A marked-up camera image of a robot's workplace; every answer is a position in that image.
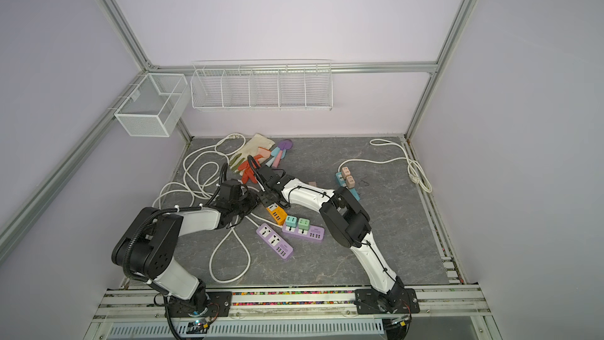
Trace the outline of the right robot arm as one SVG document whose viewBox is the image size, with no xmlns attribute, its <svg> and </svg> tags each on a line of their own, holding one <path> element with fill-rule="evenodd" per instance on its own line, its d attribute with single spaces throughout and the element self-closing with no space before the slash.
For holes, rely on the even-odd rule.
<svg viewBox="0 0 604 340">
<path fill-rule="evenodd" d="M 412 298 L 401 278 L 391 269 L 379 250 L 366 209 L 346 187 L 322 189 L 269 167 L 253 167 L 262 191 L 279 204 L 298 205 L 316 211 L 332 238 L 352 250 L 370 280 L 368 289 L 355 290 L 355 304 L 361 314 L 409 314 Z"/>
</svg>

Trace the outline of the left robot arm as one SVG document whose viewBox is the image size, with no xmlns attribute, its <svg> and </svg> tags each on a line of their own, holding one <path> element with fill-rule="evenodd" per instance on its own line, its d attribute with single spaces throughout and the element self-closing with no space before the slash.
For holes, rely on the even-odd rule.
<svg viewBox="0 0 604 340">
<path fill-rule="evenodd" d="M 189 316 L 200 316 L 212 304 L 206 284 L 174 258 L 179 238 L 214 231 L 248 216 L 260 203 L 258 194 L 236 179 L 222 182 L 205 204 L 142 209 L 113 249 L 113 264 L 124 275 L 150 286 L 181 305 Z"/>
</svg>

